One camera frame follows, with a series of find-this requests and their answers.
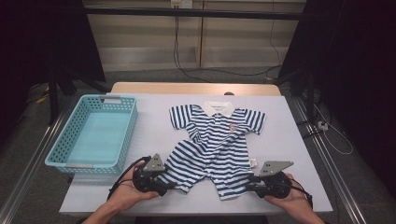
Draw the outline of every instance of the sleeve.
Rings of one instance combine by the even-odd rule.
[[[177,105],[169,109],[169,115],[174,129],[184,129],[190,123],[192,105]]]
[[[265,121],[265,113],[255,110],[247,110],[246,111],[246,123],[247,126],[250,128],[251,132],[256,134],[260,134],[262,132],[262,128],[264,126]]]

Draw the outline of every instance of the blue and white striped clothing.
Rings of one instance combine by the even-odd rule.
[[[210,178],[221,200],[247,192],[248,176],[253,175],[248,159],[246,133],[262,132],[265,114],[244,108],[232,113],[207,115],[198,105],[178,105],[170,110],[173,127],[186,129],[190,140],[177,143],[168,157],[163,182],[177,182],[175,189],[188,192],[192,186]]]

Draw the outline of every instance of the plastic basket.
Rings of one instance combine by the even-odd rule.
[[[45,163],[64,173],[119,175],[136,117],[134,97],[83,95]]]

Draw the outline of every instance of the collar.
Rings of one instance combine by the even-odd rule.
[[[221,114],[226,118],[230,118],[235,111],[235,107],[231,102],[205,101],[202,109],[209,117],[215,114]]]

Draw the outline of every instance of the white wall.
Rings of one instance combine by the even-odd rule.
[[[85,0],[86,6],[170,7],[170,0]],[[301,12],[304,1],[193,1],[193,8]],[[105,71],[174,68],[176,19],[89,15]],[[283,62],[297,21],[179,18],[182,67],[272,66]]]

